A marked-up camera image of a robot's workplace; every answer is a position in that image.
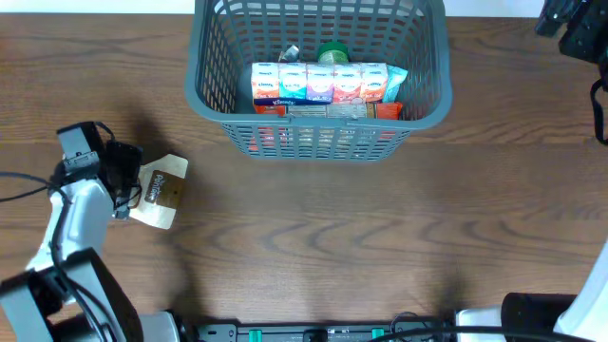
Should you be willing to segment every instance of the wooden table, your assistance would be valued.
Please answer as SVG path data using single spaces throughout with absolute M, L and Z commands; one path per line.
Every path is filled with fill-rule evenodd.
M 450 18 L 454 105 L 369 165 L 254 161 L 183 96 L 191 16 L 0 16 L 0 170 L 46 177 L 55 129 L 100 120 L 190 161 L 169 231 L 108 228 L 104 261 L 141 313 L 243 322 L 390 319 L 575 294 L 608 236 L 607 150 L 591 65 L 534 20 Z M 34 185 L 1 180 L 2 195 Z M 0 278 L 40 245 L 50 205 L 0 205 Z M 6 318 L 0 339 L 12 340 Z

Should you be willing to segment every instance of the gray plastic basket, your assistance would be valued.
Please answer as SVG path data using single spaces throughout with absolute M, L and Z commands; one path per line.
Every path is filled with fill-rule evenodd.
M 275 62 L 291 45 L 314 62 L 325 42 L 353 62 L 384 62 L 409 75 L 402 120 L 280 118 L 254 114 L 251 63 Z M 220 122 L 240 151 L 263 159 L 378 161 L 411 131 L 430 128 L 452 102 L 441 0 L 197 0 L 186 99 Z

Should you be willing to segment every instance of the black cable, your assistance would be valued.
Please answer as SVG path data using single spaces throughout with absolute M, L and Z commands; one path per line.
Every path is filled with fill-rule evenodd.
M 17 195 L 17 196 L 5 198 L 5 199 L 0 199 L 0 202 L 22 199 L 26 196 L 30 196 L 30 195 L 39 193 L 45 189 L 53 189 L 53 190 L 59 192 L 61 194 L 61 196 L 64 197 L 65 199 L 67 198 L 66 193 L 59 186 L 51 183 L 48 180 L 42 179 L 40 177 L 35 177 L 32 175 L 28 175 L 28 174 L 24 174 L 24 173 L 20 173 L 20 172 L 0 172 L 0 177 L 16 178 L 16 179 L 27 180 L 27 181 L 37 181 L 37 182 L 45 185 L 44 188 L 38 188 L 36 190 L 29 191 L 29 192 L 21 194 L 21 195 Z
M 59 246 L 59 236 L 61 235 L 63 222 L 66 219 L 67 211 L 69 210 L 69 206 L 71 202 L 67 195 L 63 196 L 64 206 L 61 208 L 61 213 L 59 214 L 59 218 L 57 219 L 57 224 L 55 225 L 55 230 L 53 231 L 52 238 L 50 239 L 50 243 L 48 247 L 50 248 L 50 258 L 53 262 L 53 266 L 57 270 L 57 276 L 66 286 L 67 291 L 74 297 L 80 308 L 83 310 L 83 314 L 85 314 L 86 321 L 93 328 L 95 333 L 99 336 L 100 340 L 103 342 L 107 342 L 107 338 L 105 337 L 104 328 L 97 320 L 97 317 L 91 311 L 91 308 L 88 307 L 83 297 L 80 295 L 78 291 L 72 285 L 72 280 L 67 277 L 66 271 L 63 269 L 61 265 L 61 258 L 59 256 L 59 251 L 61 247 Z
M 69 279 L 69 278 L 68 278 L 68 280 L 71 282 L 74 289 L 76 289 L 79 293 L 81 293 L 82 295 L 87 297 L 91 302 L 93 302 L 93 304 L 95 304 L 97 309 L 99 309 L 104 314 L 104 316 L 110 317 L 109 313 L 107 312 L 107 310 L 104 307 L 104 304 L 102 304 L 102 302 L 99 300 L 98 297 L 96 297 L 89 290 L 87 290 L 83 285 L 77 283 L 76 281 Z
M 397 315 L 396 315 L 396 316 L 395 316 L 395 317 L 392 319 L 392 322 L 390 322 L 390 326 L 389 326 L 389 328 L 390 328 L 390 333 L 396 333 L 396 331 L 395 331 L 395 324 L 397 323 L 397 319 L 399 319 L 400 317 L 407 317 L 407 316 L 410 316 L 410 317 L 418 317 L 418 314 L 417 314 L 417 313 L 413 313 L 413 312 L 402 312 L 402 313 L 398 313 L 398 314 L 397 314 Z M 420 321 L 420 323 L 422 323 L 422 325 L 424 325 L 424 326 L 425 326 L 425 328 L 428 328 L 427 323 L 425 323 L 424 321 Z M 429 337 L 429 338 L 426 338 L 426 339 L 422 339 L 422 340 L 421 340 L 421 342 L 426 342 L 426 341 L 429 341 L 430 339 L 432 339 L 432 337 Z
M 135 193 L 135 195 L 133 195 L 130 199 L 127 199 L 125 201 L 117 203 L 114 206 L 115 210 L 118 209 L 118 208 L 120 208 L 120 207 L 122 207 L 125 204 L 128 204 L 130 201 L 134 200 L 137 196 L 139 196 L 139 195 L 142 194 L 142 185 L 141 184 L 137 183 L 137 184 L 133 185 L 133 187 L 138 187 L 139 188 L 138 191 Z
M 447 333 L 483 333 L 483 334 L 501 334 L 510 337 L 529 338 L 540 341 L 553 342 L 593 342 L 588 339 L 566 335 L 556 332 L 533 331 L 529 329 L 503 329 L 501 327 L 438 327 L 430 329 L 412 329 L 405 332 L 395 332 L 376 337 L 370 342 L 382 342 L 401 339 L 405 337 L 426 336 L 430 334 L 447 334 Z
M 43 187 L 41 187 L 41 188 L 38 188 L 38 189 L 36 189 L 36 190 L 31 190 L 31 191 L 28 191 L 27 193 L 23 193 L 23 194 L 21 194 L 21 195 L 17 195 L 17 196 L 13 196 L 13 197 L 9 197 L 9 198 L 3 198 L 3 199 L 0 199 L 0 203 L 2 203 L 2 202 L 7 202 L 7 201 L 10 201 L 10 200 L 19 200 L 19 199 L 25 198 L 25 197 L 27 197 L 27 196 L 31 196 L 31 195 L 34 195 L 34 194 L 38 194 L 39 192 L 41 192 L 41 191 L 45 191 L 45 190 L 47 190 L 47 189 L 48 189 L 48 188 L 47 188 L 46 186 L 43 186 Z
M 102 130 L 106 131 L 107 134 L 110 135 L 110 139 L 115 142 L 116 138 L 114 137 L 114 133 L 112 132 L 112 130 L 110 129 L 110 127 L 106 126 L 105 123 L 102 122 L 95 122 L 95 124 L 100 127 Z

